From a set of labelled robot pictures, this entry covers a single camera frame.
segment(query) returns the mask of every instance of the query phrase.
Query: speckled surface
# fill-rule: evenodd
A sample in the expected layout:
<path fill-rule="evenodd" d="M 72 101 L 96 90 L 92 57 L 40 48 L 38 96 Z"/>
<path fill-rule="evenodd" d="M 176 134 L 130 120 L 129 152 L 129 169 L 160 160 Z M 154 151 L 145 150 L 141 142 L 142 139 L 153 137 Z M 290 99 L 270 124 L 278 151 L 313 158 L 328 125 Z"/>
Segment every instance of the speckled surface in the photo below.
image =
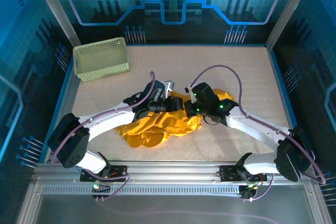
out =
<path fill-rule="evenodd" d="M 140 92 L 151 80 L 172 80 L 174 90 L 184 93 L 186 85 L 205 68 L 225 64 L 237 71 L 243 82 L 243 107 L 266 120 L 288 126 L 280 94 L 263 47 L 151 46 L 129 47 L 130 72 L 80 83 L 73 113 L 94 114 Z M 225 69 L 213 69 L 203 75 L 212 88 L 221 88 L 238 99 L 235 76 Z M 264 153 L 270 149 L 235 129 L 223 125 L 203 128 L 184 137 L 171 137 L 154 148 L 131 148 L 114 130 L 97 136 L 91 148 L 108 159 L 169 161 L 237 161 L 246 152 Z"/>

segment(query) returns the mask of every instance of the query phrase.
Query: blue wall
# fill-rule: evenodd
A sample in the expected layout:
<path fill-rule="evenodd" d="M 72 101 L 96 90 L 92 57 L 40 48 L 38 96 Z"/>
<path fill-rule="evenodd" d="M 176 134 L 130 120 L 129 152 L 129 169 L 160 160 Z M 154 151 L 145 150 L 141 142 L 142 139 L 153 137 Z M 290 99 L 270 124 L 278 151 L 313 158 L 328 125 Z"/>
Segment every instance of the blue wall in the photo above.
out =
<path fill-rule="evenodd" d="M 274 47 L 298 124 L 309 132 L 322 171 L 330 170 L 333 174 L 336 173 L 335 1 L 301 0 Z"/>

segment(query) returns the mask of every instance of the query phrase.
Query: glass panel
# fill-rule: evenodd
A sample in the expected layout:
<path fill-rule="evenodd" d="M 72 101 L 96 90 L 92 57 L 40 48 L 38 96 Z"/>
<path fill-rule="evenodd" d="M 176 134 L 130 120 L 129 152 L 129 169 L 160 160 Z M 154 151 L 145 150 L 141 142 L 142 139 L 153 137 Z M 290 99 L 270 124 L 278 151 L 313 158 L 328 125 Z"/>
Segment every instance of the glass panel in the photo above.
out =
<path fill-rule="evenodd" d="M 0 222 L 10 224 L 39 159 L 36 140 L 46 138 L 71 45 L 44 0 L 0 2 Z"/>
<path fill-rule="evenodd" d="M 264 44 L 287 0 L 60 0 L 83 44 Z"/>
<path fill-rule="evenodd" d="M 91 196 L 46 195 L 36 223 L 309 224 L 314 220 L 304 187 L 274 186 L 252 203 L 223 196 L 117 196 L 96 203 Z"/>
<path fill-rule="evenodd" d="M 318 165 L 336 174 L 336 0 L 301 0 L 274 52 L 297 122 L 311 136 Z M 323 186 L 334 204 L 334 183 Z M 330 208 L 335 216 L 335 207 Z"/>

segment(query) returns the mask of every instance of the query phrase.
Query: black mount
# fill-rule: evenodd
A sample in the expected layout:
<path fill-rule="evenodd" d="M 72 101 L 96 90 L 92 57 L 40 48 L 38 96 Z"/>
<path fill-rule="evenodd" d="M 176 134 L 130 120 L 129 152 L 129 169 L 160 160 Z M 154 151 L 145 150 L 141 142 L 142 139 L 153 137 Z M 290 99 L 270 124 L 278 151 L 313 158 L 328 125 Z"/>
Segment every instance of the black mount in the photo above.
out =
<path fill-rule="evenodd" d="M 78 118 L 72 113 L 63 116 L 54 132 L 47 141 L 48 146 L 54 152 L 63 139 L 80 125 Z M 58 160 L 64 168 L 71 168 L 78 164 L 85 155 L 90 133 L 87 128 L 81 127 L 62 147 L 57 154 Z"/>
<path fill-rule="evenodd" d="M 300 127 L 289 130 L 294 138 L 315 160 L 315 155 L 307 133 Z M 310 166 L 310 161 L 288 138 L 280 140 L 277 148 L 277 158 L 274 160 L 279 173 L 290 181 L 298 182 L 302 174 Z"/>

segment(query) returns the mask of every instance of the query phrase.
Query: enclosure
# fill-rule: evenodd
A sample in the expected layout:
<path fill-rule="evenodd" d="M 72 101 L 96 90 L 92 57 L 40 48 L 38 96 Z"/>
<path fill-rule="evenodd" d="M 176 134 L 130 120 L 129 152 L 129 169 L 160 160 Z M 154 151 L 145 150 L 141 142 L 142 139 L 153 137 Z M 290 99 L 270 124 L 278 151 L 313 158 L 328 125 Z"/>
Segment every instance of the enclosure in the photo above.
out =
<path fill-rule="evenodd" d="M 333 223 L 336 158 L 336 0 L 1 0 L 0 217 L 2 223 Z M 74 47 L 122 37 L 130 71 L 88 82 L 74 74 Z M 61 118 L 109 109 L 150 82 L 185 88 L 212 65 L 233 68 L 243 107 L 304 128 L 326 185 L 276 175 L 262 199 L 216 171 L 245 153 L 268 153 L 223 125 L 143 143 L 115 130 L 90 142 L 131 182 L 96 203 L 76 168 L 50 164 L 47 140 Z M 238 100 L 235 76 L 201 78 Z M 113 190 L 122 183 L 111 184 Z"/>

